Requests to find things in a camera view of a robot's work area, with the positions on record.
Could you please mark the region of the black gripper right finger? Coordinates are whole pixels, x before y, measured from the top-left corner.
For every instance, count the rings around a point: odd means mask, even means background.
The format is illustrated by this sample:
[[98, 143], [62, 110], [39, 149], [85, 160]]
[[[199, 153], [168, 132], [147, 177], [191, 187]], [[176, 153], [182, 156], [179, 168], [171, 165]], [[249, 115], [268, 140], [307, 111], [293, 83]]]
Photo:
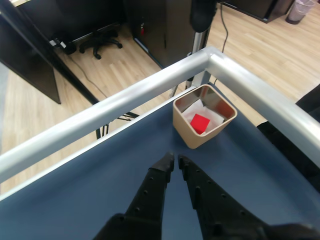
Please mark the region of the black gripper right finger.
[[270, 240], [267, 224], [245, 209], [198, 165], [184, 155], [178, 167], [204, 240]]

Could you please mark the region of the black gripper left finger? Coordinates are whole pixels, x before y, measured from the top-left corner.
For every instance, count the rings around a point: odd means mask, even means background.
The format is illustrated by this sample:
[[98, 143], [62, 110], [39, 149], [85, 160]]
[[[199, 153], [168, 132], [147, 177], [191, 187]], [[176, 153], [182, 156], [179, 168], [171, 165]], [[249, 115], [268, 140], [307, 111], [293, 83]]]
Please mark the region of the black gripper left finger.
[[166, 153], [153, 164], [125, 213], [113, 215], [95, 240], [160, 240], [167, 184], [174, 155]]

